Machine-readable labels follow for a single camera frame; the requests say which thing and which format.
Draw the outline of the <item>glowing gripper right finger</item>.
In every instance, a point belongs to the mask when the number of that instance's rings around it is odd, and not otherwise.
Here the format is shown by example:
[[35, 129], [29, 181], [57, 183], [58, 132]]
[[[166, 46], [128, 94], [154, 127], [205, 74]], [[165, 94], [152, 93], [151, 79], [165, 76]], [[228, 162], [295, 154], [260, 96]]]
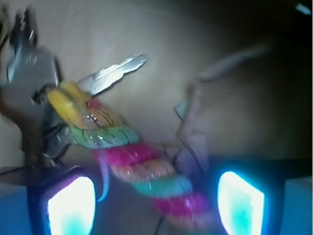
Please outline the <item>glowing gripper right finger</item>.
[[311, 160], [217, 161], [211, 171], [224, 234], [313, 233]]

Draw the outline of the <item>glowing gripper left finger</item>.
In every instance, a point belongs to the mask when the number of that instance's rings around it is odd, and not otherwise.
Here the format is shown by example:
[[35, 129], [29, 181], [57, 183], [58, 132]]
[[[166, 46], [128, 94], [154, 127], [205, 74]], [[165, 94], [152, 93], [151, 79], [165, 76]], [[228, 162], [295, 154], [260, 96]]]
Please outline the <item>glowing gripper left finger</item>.
[[95, 217], [95, 185], [80, 166], [2, 167], [2, 235], [88, 235]]

